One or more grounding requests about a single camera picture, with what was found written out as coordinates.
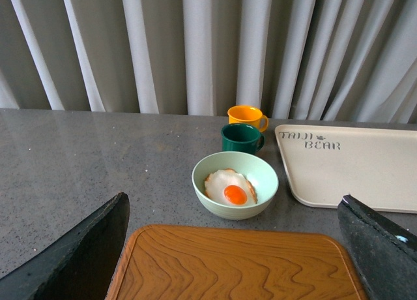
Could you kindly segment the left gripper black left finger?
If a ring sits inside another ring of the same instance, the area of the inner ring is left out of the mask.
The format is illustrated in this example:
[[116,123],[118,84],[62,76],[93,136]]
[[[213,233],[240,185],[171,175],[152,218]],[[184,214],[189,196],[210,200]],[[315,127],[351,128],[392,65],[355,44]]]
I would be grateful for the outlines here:
[[119,257],[130,201],[120,192],[1,279],[2,299],[105,299]]

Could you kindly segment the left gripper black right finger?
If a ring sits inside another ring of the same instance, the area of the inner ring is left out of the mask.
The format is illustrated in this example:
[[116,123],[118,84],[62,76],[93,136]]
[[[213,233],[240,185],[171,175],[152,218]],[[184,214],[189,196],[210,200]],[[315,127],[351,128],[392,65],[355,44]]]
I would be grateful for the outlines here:
[[370,299],[416,299],[416,236],[351,195],[337,208],[342,236]]

